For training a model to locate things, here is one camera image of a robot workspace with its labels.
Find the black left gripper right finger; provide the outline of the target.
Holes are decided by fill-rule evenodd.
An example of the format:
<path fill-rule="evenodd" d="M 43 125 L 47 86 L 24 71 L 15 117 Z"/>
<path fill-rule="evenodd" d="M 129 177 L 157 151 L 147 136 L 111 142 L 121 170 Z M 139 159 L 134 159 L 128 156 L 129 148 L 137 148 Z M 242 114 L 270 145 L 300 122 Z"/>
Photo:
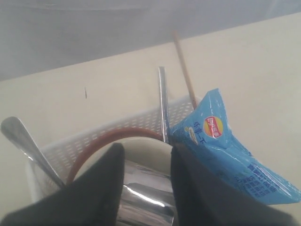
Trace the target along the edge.
<path fill-rule="evenodd" d="M 297 226 L 297 220 L 232 188 L 182 144 L 171 151 L 171 182 L 181 226 Z"/>

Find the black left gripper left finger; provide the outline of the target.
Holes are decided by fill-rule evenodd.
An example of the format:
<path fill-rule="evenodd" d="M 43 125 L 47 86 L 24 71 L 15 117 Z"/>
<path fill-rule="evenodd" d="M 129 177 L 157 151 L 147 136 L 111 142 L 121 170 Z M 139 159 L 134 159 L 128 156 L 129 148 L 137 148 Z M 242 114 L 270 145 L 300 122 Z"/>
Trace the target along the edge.
<path fill-rule="evenodd" d="M 125 172 L 115 143 L 82 176 L 53 195 L 5 216 L 7 226 L 114 226 Z"/>

